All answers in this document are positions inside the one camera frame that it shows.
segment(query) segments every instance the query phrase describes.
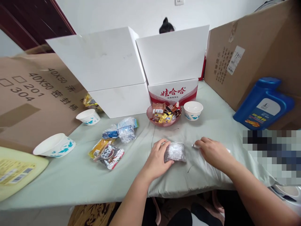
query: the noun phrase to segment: dark hair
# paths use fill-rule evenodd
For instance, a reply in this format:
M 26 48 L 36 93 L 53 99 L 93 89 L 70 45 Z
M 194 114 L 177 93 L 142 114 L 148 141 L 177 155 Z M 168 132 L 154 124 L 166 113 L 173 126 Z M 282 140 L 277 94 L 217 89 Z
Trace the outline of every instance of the dark hair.
M 172 26 L 172 24 L 168 22 L 167 17 L 165 17 L 163 24 L 159 29 L 159 33 L 162 34 L 162 33 L 171 32 L 171 31 L 175 31 L 175 29 Z

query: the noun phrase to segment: left hand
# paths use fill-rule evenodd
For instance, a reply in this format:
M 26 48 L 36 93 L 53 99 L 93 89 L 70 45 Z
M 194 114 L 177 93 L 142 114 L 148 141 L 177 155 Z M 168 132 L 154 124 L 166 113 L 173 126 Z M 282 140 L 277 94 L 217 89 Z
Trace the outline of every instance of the left hand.
M 169 160 L 168 162 L 164 163 L 164 153 L 169 144 L 170 141 L 167 141 L 166 139 L 157 141 L 151 149 L 150 155 L 139 173 L 150 183 L 154 179 L 163 175 L 172 166 L 172 164 L 174 164 L 173 160 Z

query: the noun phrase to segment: table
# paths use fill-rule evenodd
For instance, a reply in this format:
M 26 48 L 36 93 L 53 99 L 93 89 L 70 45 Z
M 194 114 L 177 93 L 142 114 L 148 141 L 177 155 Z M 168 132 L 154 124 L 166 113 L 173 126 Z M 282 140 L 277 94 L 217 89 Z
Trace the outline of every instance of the table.
M 187 163 L 175 163 L 165 175 L 152 182 L 148 196 L 177 198 L 213 189 L 233 189 L 231 180 L 206 163 L 191 145 L 202 136 L 222 142 L 231 154 L 266 186 L 276 180 L 243 148 L 245 126 L 233 120 L 234 111 L 205 82 L 199 82 L 197 99 L 204 110 L 199 120 L 188 121 L 183 115 L 170 127 L 157 127 L 146 114 L 135 115 L 139 122 L 137 138 L 128 144 L 114 144 L 125 154 L 114 170 L 96 164 L 88 156 L 101 139 L 102 132 L 123 118 L 106 115 L 93 126 L 80 125 L 69 137 L 77 144 L 68 155 L 50 159 L 49 166 L 34 181 L 10 198 L 0 202 L 0 210 L 67 206 L 122 201 L 135 176 L 143 167 L 152 145 L 166 138 L 185 144 Z

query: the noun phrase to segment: white wall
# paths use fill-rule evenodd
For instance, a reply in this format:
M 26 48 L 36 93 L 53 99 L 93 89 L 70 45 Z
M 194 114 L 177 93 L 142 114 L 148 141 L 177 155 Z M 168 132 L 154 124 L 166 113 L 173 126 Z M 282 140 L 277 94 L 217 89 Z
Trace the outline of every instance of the white wall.
M 129 26 L 140 37 L 156 35 L 163 19 L 176 30 L 210 29 L 254 12 L 265 0 L 56 0 L 77 34 Z
M 12 57 L 22 53 L 23 50 L 0 30 L 0 57 Z

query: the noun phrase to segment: barcode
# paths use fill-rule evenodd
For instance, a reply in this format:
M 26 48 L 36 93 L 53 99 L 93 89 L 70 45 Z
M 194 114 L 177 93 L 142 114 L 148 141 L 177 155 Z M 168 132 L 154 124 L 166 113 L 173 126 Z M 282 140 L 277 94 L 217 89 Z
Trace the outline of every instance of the barcode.
M 18 177 L 16 177 L 15 179 L 13 179 L 10 183 L 15 184 L 15 183 L 19 182 L 19 180 L 22 180 L 25 176 L 26 176 L 26 174 L 21 174 Z
M 162 109 L 156 109 L 156 112 L 162 114 L 162 113 L 163 113 L 163 110 L 162 110 Z
M 228 70 L 233 73 L 233 69 L 231 67 L 228 67 Z
M 32 171 L 33 170 L 33 168 L 27 168 L 26 170 L 24 170 L 24 172 L 23 173 L 30 173 L 30 171 Z
M 13 170 L 9 171 L 7 174 L 5 174 L 4 176 L 2 176 L 2 177 L 0 178 L 0 182 L 3 181 L 3 180 L 5 180 L 5 179 L 8 178 L 9 176 L 11 176 L 15 171 L 16 171 L 16 169 L 13 169 Z

